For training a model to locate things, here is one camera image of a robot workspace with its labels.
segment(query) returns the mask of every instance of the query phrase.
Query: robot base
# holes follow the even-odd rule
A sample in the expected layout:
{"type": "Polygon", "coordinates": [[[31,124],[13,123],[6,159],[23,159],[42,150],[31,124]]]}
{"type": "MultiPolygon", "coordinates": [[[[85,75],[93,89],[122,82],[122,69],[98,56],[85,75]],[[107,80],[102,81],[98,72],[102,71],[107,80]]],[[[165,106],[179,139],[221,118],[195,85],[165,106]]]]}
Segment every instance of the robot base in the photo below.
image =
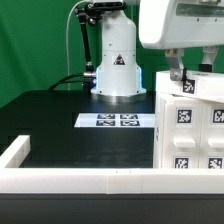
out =
{"type": "Polygon", "coordinates": [[[133,103],[136,101],[142,101],[146,99],[146,91],[142,91],[136,95],[131,96],[112,96],[112,95],[102,95],[99,93],[91,93],[92,98],[96,100],[102,100],[109,103],[133,103]]]}

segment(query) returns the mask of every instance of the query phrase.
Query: white border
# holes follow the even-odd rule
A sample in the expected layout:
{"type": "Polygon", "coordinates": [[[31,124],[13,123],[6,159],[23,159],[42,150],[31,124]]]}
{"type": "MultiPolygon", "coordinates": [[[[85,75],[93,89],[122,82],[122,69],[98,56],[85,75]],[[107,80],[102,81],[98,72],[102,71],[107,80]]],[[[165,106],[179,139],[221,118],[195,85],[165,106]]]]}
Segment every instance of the white border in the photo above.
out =
{"type": "Polygon", "coordinates": [[[0,157],[1,194],[224,194],[224,170],[17,168],[29,148],[19,136],[0,157]]]}

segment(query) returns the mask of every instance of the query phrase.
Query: black and white pattern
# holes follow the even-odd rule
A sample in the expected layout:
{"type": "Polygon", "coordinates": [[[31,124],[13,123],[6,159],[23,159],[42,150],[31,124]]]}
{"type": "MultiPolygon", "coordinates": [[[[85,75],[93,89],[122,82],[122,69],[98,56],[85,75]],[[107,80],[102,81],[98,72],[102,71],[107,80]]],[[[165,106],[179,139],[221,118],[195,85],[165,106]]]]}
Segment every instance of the black and white pattern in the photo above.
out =
{"type": "Polygon", "coordinates": [[[139,121],[121,121],[123,127],[138,127],[140,126],[139,121]]]}
{"type": "Polygon", "coordinates": [[[223,158],[209,158],[208,168],[209,169],[222,169],[223,158]]]}
{"type": "Polygon", "coordinates": [[[98,114],[97,119],[115,119],[115,114],[98,114]]]}
{"type": "Polygon", "coordinates": [[[138,115],[137,114],[121,114],[120,119],[121,120],[137,120],[138,115]]]}
{"type": "Polygon", "coordinates": [[[177,123],[178,124],[191,124],[192,123],[192,110],[178,109],[177,110],[177,123]]]}
{"type": "Polygon", "coordinates": [[[176,169],[188,169],[189,168],[189,158],[175,158],[174,168],[176,169]]]}
{"type": "Polygon", "coordinates": [[[75,128],[154,128],[155,114],[80,113],[75,128]]]}
{"type": "Polygon", "coordinates": [[[195,93],[195,80],[186,79],[183,82],[183,92],[194,94],[195,93]]]}
{"type": "Polygon", "coordinates": [[[98,120],[96,122],[96,126],[113,127],[113,126],[115,126],[115,121],[98,120]]]}
{"type": "Polygon", "coordinates": [[[224,110],[213,110],[213,119],[214,124],[224,124],[224,110]]]}

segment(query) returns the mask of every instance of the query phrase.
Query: black cable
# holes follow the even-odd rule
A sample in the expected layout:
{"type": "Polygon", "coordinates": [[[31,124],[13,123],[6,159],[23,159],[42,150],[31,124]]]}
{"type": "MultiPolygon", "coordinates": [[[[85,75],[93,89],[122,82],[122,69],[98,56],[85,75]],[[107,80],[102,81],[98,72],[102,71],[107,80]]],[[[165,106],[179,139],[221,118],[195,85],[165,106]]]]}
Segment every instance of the black cable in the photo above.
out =
{"type": "Polygon", "coordinates": [[[72,78],[76,78],[76,77],[83,77],[83,73],[77,73],[77,74],[74,74],[74,75],[69,75],[69,76],[66,76],[62,79],[60,79],[58,82],[56,82],[55,84],[53,84],[52,86],[50,86],[48,88],[49,91],[51,90],[54,90],[58,85],[62,84],[63,82],[65,82],[66,80],[69,80],[69,79],[72,79],[72,78]]]}
{"type": "Polygon", "coordinates": [[[61,85],[61,84],[68,84],[68,83],[92,83],[90,81],[64,81],[64,82],[58,82],[55,83],[54,85],[52,85],[48,90],[52,91],[54,90],[57,86],[61,85]]]}

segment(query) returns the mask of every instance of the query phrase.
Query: white plastic housing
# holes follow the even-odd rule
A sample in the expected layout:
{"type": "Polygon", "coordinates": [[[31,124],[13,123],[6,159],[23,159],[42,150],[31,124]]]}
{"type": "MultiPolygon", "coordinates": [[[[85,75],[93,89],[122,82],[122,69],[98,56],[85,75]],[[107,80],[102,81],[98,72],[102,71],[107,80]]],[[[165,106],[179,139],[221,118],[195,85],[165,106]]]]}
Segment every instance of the white plastic housing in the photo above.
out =
{"type": "Polygon", "coordinates": [[[140,41],[143,47],[152,49],[222,45],[223,7],[223,1],[202,4],[198,0],[141,0],[140,41]]]}
{"type": "Polygon", "coordinates": [[[187,80],[171,81],[170,71],[157,72],[156,91],[224,103],[224,75],[187,71],[187,80]]]}
{"type": "Polygon", "coordinates": [[[102,44],[102,63],[92,93],[111,97],[145,93],[136,63],[136,26],[123,11],[103,16],[102,44]]]}

